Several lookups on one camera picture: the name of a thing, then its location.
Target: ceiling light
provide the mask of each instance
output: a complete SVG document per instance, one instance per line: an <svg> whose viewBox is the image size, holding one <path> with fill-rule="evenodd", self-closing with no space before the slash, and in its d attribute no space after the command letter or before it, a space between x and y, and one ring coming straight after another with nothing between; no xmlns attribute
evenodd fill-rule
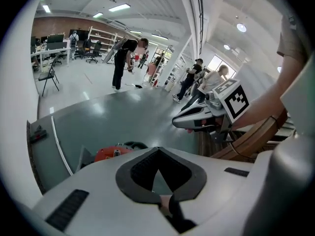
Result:
<svg viewBox="0 0 315 236"><path fill-rule="evenodd" d="M48 8L48 5L43 5L43 8L47 13L50 13L50 9Z"/></svg>
<svg viewBox="0 0 315 236"><path fill-rule="evenodd" d="M125 4L122 4L122 5L116 6L114 8L111 8L111 9L109 9L109 11L114 12L114 11L117 11L117 10L123 10L123 9L128 9L128 8L130 8L130 5L125 3Z"/></svg>
<svg viewBox="0 0 315 236"><path fill-rule="evenodd" d="M130 30L130 32L132 32L132 33L137 33L137 34L142 34L142 32L137 31L137 30Z"/></svg>
<svg viewBox="0 0 315 236"><path fill-rule="evenodd" d="M96 15L94 15L93 17L94 17L94 18L98 18L98 17L100 17L101 15L103 15L103 13L100 13L100 12L99 12L99 13L97 13Z"/></svg>
<svg viewBox="0 0 315 236"><path fill-rule="evenodd" d="M150 42L150 41L149 41L149 44L158 45L157 43L153 43L153 42Z"/></svg>
<svg viewBox="0 0 315 236"><path fill-rule="evenodd" d="M243 24L237 24L237 29L239 30L239 31L241 31L241 32L246 32L246 27L245 27L245 25L243 25Z"/></svg>
<svg viewBox="0 0 315 236"><path fill-rule="evenodd" d="M168 40L167 37L162 37L162 36L159 36L159 35L155 35L155 34L151 34L153 37L159 37L159 38L162 38L162 39L165 39L165 40Z"/></svg>

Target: white ceiling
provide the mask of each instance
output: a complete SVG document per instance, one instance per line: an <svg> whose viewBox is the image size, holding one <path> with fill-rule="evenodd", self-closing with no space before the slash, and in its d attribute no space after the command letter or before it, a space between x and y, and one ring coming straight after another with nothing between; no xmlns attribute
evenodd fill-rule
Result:
<svg viewBox="0 0 315 236"><path fill-rule="evenodd" d="M243 50L251 60L249 65L252 68L278 77L277 67L282 58L276 51L282 14L267 0L212 1L205 9L205 13L209 15L206 41L219 53L223 53L221 58L232 60L236 70L241 63L231 50L224 49L224 44ZM238 23L246 26L245 33L237 30Z"/></svg>
<svg viewBox="0 0 315 236"><path fill-rule="evenodd" d="M52 14L51 16L77 16L91 18L101 12L98 18L103 22L119 28L138 30L143 32L141 37L165 46L178 43L188 29L188 20L182 0L45 0ZM131 8L116 12L108 9L128 3ZM39 5L36 17L47 16ZM165 36L163 40L151 36L151 33Z"/></svg>

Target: shoe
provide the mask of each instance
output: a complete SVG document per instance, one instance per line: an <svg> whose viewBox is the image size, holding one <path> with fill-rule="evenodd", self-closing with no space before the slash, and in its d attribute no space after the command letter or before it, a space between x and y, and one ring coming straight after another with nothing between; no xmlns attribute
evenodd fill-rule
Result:
<svg viewBox="0 0 315 236"><path fill-rule="evenodd" d="M177 98L173 98L173 101L176 101L177 103L181 103L181 101Z"/></svg>

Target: window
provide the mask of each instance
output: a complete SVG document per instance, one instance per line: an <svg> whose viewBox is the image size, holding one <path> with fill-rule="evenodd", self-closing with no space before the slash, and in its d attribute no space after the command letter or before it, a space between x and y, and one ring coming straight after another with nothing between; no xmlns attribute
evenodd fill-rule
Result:
<svg viewBox="0 0 315 236"><path fill-rule="evenodd" d="M227 63L225 63L223 60L221 60L216 55L210 61L209 65L207 67L208 68L207 70L209 70L209 72L210 71L217 71L221 65L226 65L227 66L227 68L228 68L228 75L226 77L228 79L229 78L233 78L236 75L235 70L232 67L230 67Z"/></svg>

